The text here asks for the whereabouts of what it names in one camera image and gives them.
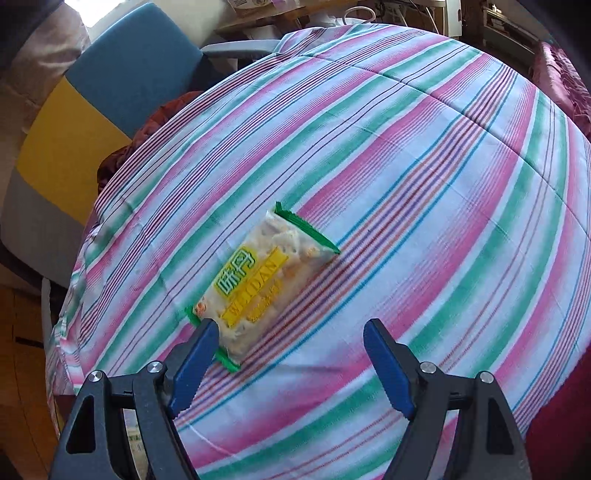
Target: maroon fabric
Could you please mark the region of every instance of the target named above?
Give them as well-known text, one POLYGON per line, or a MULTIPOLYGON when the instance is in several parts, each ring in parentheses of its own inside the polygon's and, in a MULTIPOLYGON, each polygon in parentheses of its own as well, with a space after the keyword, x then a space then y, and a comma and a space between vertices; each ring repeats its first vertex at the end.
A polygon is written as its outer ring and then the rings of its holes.
POLYGON ((525 448, 533 480, 591 478, 591 348, 532 421, 525 448))
POLYGON ((121 168, 126 160, 142 145, 147 139, 154 135, 158 129, 179 113, 185 106, 195 100, 202 92, 187 92, 180 97, 171 100, 166 105, 158 108, 142 128, 134 135, 131 143, 126 147, 114 151, 104 159, 97 172, 96 180, 99 184, 99 193, 105 188, 115 172, 121 168))

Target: gray chair armrest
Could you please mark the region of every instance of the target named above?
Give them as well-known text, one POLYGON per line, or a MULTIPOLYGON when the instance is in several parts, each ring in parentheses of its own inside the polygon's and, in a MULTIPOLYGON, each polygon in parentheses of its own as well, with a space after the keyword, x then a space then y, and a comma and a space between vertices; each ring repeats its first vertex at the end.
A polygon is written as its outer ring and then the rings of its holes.
POLYGON ((250 59, 266 57, 279 45, 279 40, 242 40, 213 43, 201 51, 211 59, 250 59))

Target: wall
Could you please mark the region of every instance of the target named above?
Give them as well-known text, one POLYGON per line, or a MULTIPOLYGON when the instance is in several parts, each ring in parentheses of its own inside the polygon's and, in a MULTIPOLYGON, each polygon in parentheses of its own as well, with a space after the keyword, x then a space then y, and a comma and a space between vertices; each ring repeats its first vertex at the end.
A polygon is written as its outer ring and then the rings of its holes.
MULTIPOLYGON (((180 27, 183 33, 195 43, 203 46, 217 25, 228 15, 232 8, 226 0, 152 0, 180 27)), ((118 5, 106 17, 89 29, 91 40, 103 33, 110 25, 134 8, 148 0, 127 0, 118 5)))

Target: cable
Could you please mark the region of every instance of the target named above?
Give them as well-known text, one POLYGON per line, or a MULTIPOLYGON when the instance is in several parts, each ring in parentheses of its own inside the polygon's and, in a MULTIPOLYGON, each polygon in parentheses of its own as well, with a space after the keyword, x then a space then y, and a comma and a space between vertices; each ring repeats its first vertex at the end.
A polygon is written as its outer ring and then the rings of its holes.
MULTIPOLYGON (((421 12, 419 10, 419 8, 417 7, 417 4, 415 2, 413 2, 413 0, 403 0, 403 1, 405 1, 405 2, 408 1, 408 2, 412 3, 413 7, 415 8, 415 10, 418 12, 419 16, 421 17, 421 21, 423 22, 423 27, 425 27, 425 30, 429 30, 428 26, 425 25, 425 16, 424 16, 423 12, 421 12)), ((435 24, 435 20, 433 20, 433 16, 431 15, 431 11, 429 10, 429 7, 425 7, 425 10, 427 10, 427 15, 431 19, 431 25, 435 29, 435 33, 438 34, 439 29, 437 28, 437 25, 435 24)))
POLYGON ((376 19, 375 12, 370 7, 351 7, 345 10, 345 14, 343 15, 343 24, 347 25, 347 15, 355 10, 365 10, 366 12, 371 13, 371 18, 369 20, 364 20, 362 23, 371 23, 376 19))

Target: bed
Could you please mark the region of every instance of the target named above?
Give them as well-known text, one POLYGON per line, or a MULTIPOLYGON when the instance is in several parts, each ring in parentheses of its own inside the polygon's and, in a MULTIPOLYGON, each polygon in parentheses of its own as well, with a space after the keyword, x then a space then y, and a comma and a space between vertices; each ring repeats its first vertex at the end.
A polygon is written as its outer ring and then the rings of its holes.
POLYGON ((562 48, 540 42, 533 82, 591 140, 591 96, 562 48))
POLYGON ((342 254, 176 420, 202 479, 381 478, 405 421, 363 349, 372 317, 419 360, 493 372, 525 434, 591 339, 590 163, 546 95, 456 40, 375 24, 286 35, 100 194, 51 338, 49 404, 186 340, 184 309, 280 200, 342 254))

